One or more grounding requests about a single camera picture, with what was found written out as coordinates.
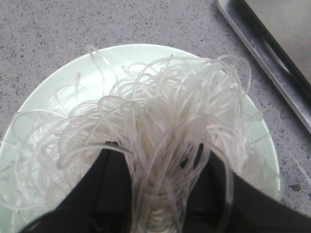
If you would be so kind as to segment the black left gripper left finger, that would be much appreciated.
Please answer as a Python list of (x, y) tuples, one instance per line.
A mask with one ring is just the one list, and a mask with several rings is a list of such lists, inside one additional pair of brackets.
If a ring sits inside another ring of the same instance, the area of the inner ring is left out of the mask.
[(108, 142), (73, 190), (23, 233), (128, 233), (132, 185), (125, 150)]

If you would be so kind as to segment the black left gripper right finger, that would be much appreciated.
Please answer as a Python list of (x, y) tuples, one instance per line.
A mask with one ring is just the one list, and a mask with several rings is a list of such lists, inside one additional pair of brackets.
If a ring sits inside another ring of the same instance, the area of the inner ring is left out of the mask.
[(311, 219), (264, 194), (235, 172), (235, 154), (210, 145), (188, 147), (181, 167), (196, 181), (187, 201), (185, 233), (309, 233)]

